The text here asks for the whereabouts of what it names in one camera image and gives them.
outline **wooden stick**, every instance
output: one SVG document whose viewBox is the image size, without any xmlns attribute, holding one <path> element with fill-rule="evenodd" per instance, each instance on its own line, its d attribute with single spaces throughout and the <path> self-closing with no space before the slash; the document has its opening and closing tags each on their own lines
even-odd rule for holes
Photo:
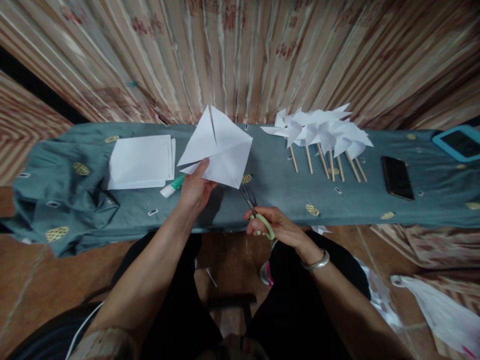
<svg viewBox="0 0 480 360">
<path fill-rule="evenodd" d="M 318 152 L 320 153 L 320 156 L 321 156 L 321 163 L 323 164 L 323 169 L 325 170 L 326 178 L 330 179 L 329 171 L 327 169 L 327 164 L 325 163 L 324 152 L 322 151 L 322 148 L 320 147 L 320 143 L 318 143 L 317 146 L 318 146 Z"/>
<path fill-rule="evenodd" d="M 332 149 L 330 149 L 330 169 L 331 169 L 331 180 L 335 181 L 335 173 L 334 173 L 334 156 L 332 154 Z"/>
<path fill-rule="evenodd" d="M 312 169 L 312 161 L 310 160 L 310 151 L 309 147 L 305 146 L 306 149 L 306 158 L 308 159 L 308 166 L 310 167 L 310 174 L 314 173 L 314 170 Z"/>
<path fill-rule="evenodd" d="M 338 169 L 340 170 L 341 180 L 342 180 L 343 182 L 345 182 L 344 170 L 342 169 L 342 161 L 340 160 L 340 155 L 338 155 L 338 156 L 336 157 L 336 159 L 338 160 Z"/>
<path fill-rule="evenodd" d="M 364 182 L 367 182 L 367 177 L 365 176 L 364 170 L 362 169 L 362 165 L 360 165 L 359 159 L 355 158 L 356 165 L 358 166 L 358 169 L 360 170 L 361 177 L 363 178 Z"/>
<path fill-rule="evenodd" d="M 348 159 L 348 162 L 350 163 L 351 165 L 351 168 L 353 169 L 353 172 L 355 174 L 355 177 L 356 177 L 356 180 L 361 183 L 362 181 L 360 180 L 359 178 L 359 174 L 357 173 L 357 169 L 355 168 L 355 165 L 354 163 L 352 162 L 352 159 L 350 158 L 349 156 L 349 153 L 345 151 L 345 154 L 346 154 L 346 158 Z"/>
<path fill-rule="evenodd" d="M 293 160 L 293 165 L 295 166 L 295 171 L 298 173 L 299 168 L 297 167 L 297 162 L 295 161 L 295 154 L 294 154 L 294 150 L 292 149 L 292 145 L 290 145 L 290 152 L 291 152 L 291 159 Z"/>
</svg>

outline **silver bracelet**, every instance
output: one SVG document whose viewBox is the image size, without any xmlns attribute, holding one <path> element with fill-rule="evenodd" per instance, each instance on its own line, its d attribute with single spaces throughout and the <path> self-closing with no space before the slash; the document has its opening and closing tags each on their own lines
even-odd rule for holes
<svg viewBox="0 0 480 360">
<path fill-rule="evenodd" d="M 313 270 L 318 269 L 318 268 L 323 268 L 325 265 L 327 265 L 330 262 L 330 254 L 325 249 L 320 249 L 320 250 L 323 251 L 323 253 L 324 253 L 324 256 L 323 256 L 322 260 L 320 260 L 319 262 L 316 262 L 312 265 L 308 265 L 308 264 L 304 263 L 302 260 L 300 260 L 301 266 L 308 271 L 313 271 Z"/>
</svg>

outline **gray-green cloth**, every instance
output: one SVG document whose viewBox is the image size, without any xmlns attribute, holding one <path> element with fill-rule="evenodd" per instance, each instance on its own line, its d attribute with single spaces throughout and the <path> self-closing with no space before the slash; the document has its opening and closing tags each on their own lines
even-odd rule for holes
<svg viewBox="0 0 480 360">
<path fill-rule="evenodd" d="M 159 188 L 102 190 L 115 146 L 114 141 L 106 140 L 170 134 L 176 139 L 178 161 L 194 129 L 193 125 L 89 123 L 74 126 L 57 139 L 42 141 L 29 155 L 24 171 L 28 177 L 19 177 L 13 184 L 17 213 L 2 222 L 18 240 L 48 244 L 60 257 L 111 242 L 139 239 L 165 221 L 180 192 L 166 199 Z M 313 174 L 305 148 L 293 146 L 297 173 L 282 137 L 268 135 L 257 125 L 249 125 L 246 132 L 253 137 L 245 169 L 252 180 L 246 187 L 259 206 L 276 206 L 299 225 L 480 227 L 480 165 L 462 164 L 447 155 L 430 141 L 433 130 L 369 130 L 375 147 L 367 147 L 359 157 L 364 160 L 361 166 L 368 182 L 357 182 L 344 154 L 341 162 L 345 182 L 340 175 L 335 182 L 327 179 L 314 145 L 309 147 Z M 382 156 L 408 164 L 415 201 L 387 193 Z M 175 177 L 181 174 L 179 169 Z M 51 202 L 59 206 L 52 207 Z M 315 206 L 320 214 L 312 215 L 307 204 Z M 247 209 L 239 190 L 219 185 L 194 231 L 243 230 Z"/>
</svg>

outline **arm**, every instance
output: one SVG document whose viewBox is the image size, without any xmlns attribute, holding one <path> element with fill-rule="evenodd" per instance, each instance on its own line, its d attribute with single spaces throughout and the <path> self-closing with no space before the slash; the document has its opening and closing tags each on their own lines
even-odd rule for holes
<svg viewBox="0 0 480 360">
<path fill-rule="evenodd" d="M 321 261 L 324 253 L 276 207 L 256 207 L 270 222 L 276 237 L 292 246 L 306 264 Z M 244 219 L 250 218 L 250 211 Z M 265 225 L 250 220 L 247 233 L 266 232 Z M 409 351 L 363 294 L 329 262 L 311 272 L 331 322 L 354 359 L 412 359 Z"/>
<path fill-rule="evenodd" d="M 112 289 L 84 338 L 98 330 L 120 328 L 140 349 L 162 307 L 195 221 L 217 185 L 202 179 L 208 166 L 209 160 L 204 159 L 185 177 L 178 205 Z"/>
</svg>

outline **glue stick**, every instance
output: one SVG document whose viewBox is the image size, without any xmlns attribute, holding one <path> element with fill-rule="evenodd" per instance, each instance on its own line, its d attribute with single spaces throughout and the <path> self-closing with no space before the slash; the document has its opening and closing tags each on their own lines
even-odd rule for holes
<svg viewBox="0 0 480 360">
<path fill-rule="evenodd" d="M 169 198 L 170 195 L 172 195 L 174 192 L 176 192 L 182 187 L 182 184 L 184 183 L 184 177 L 185 174 L 183 173 L 171 183 L 169 183 L 167 186 L 165 186 L 162 190 L 160 190 L 160 194 L 162 194 L 166 198 Z"/>
</svg>

